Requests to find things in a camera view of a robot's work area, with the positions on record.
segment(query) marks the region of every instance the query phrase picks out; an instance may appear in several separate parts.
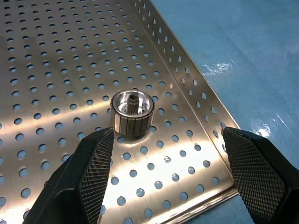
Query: cylindrical metal part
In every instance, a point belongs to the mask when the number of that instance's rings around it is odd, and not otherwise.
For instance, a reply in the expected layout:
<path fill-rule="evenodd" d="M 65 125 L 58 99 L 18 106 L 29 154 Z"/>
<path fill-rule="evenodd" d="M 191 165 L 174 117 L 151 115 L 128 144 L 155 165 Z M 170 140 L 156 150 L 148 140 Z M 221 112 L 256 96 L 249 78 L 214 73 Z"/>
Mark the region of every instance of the cylindrical metal part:
<path fill-rule="evenodd" d="M 124 90 L 110 102 L 112 127 L 119 134 L 138 137 L 145 134 L 152 123 L 155 103 L 143 91 Z"/>

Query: blue surface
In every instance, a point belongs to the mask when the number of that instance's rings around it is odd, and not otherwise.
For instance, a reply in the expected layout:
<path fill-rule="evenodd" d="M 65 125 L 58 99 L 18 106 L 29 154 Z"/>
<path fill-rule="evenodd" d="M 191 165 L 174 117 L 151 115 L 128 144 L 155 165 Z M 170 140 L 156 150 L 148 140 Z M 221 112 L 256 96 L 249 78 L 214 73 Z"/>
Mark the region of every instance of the blue surface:
<path fill-rule="evenodd" d="M 299 1 L 152 1 L 240 127 L 299 168 Z M 189 223 L 253 222 L 235 197 Z"/>

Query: stainless steel tray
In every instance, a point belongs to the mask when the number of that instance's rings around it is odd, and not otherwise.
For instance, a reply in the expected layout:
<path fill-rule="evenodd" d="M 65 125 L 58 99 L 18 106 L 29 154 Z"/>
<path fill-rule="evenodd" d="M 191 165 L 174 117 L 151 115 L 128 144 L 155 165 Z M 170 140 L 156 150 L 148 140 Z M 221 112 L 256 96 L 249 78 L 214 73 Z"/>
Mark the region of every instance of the stainless steel tray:
<path fill-rule="evenodd" d="M 221 123 L 237 124 L 149 0 L 0 4 L 0 221 L 21 223 L 133 88 L 155 100 L 153 127 L 115 138 L 102 223 L 179 223 L 236 195 Z"/>

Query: blue table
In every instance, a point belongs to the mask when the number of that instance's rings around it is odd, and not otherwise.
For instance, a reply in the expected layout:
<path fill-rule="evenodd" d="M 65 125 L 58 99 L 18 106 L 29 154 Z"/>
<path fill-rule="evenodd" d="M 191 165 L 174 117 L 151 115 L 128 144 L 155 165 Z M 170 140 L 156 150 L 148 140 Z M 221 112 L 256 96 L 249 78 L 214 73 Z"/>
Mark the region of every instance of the blue table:
<path fill-rule="evenodd" d="M 299 1 L 152 1 L 239 126 L 299 168 Z M 235 197 L 189 223 L 253 222 Z"/>

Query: metal cylinder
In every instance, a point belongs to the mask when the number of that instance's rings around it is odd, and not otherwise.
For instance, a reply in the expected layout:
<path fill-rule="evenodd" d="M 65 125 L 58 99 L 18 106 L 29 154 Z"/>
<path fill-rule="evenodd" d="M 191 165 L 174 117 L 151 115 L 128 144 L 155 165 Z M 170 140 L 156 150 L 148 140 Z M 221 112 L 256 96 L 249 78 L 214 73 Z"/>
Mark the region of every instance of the metal cylinder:
<path fill-rule="evenodd" d="M 138 137 L 145 134 L 152 123 L 155 103 L 140 90 L 124 90 L 110 101 L 112 127 L 119 134 Z"/>

